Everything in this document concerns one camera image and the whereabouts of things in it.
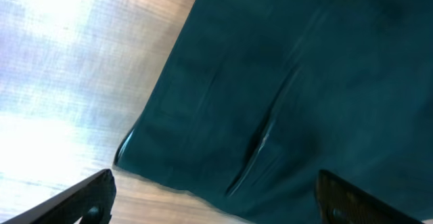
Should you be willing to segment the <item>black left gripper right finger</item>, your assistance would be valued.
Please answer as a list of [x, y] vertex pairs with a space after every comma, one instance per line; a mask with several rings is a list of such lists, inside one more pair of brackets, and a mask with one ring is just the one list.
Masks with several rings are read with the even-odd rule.
[[315, 199], [325, 224], [422, 224], [327, 170], [319, 171]]

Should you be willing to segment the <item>black shorts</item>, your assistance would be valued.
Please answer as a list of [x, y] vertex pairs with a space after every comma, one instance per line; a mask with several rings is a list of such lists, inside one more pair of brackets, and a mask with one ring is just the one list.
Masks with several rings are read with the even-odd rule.
[[327, 169], [432, 218], [432, 0], [195, 0], [117, 167], [255, 223]]

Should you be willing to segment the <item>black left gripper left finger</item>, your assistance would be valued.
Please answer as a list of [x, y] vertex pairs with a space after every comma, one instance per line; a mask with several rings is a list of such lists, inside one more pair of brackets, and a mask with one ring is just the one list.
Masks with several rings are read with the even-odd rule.
[[116, 197], [110, 169], [103, 169], [3, 224], [108, 224]]

